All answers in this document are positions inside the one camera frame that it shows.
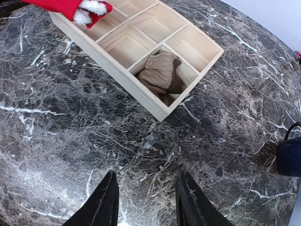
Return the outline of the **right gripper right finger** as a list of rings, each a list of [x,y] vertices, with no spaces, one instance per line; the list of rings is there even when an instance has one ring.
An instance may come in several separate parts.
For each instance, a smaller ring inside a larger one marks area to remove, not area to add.
[[[191,174],[181,171],[176,181],[178,226],[232,226],[208,200]]]

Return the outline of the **red sock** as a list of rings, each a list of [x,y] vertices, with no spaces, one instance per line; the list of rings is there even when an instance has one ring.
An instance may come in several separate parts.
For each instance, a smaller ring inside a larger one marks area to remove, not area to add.
[[[23,0],[49,12],[62,14],[71,22],[88,29],[113,10],[105,0]]]

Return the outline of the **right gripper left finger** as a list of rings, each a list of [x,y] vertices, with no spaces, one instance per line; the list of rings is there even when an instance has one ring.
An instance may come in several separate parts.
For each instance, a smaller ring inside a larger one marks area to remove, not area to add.
[[[117,226],[119,185],[116,173],[108,171],[84,205],[64,226]]]

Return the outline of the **beige ribbed sock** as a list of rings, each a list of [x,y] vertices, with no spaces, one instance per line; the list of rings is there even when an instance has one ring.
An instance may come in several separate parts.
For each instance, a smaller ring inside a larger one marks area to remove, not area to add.
[[[146,60],[144,68],[137,74],[137,79],[164,104],[170,106],[186,85],[177,73],[181,60],[174,53],[159,50]]]

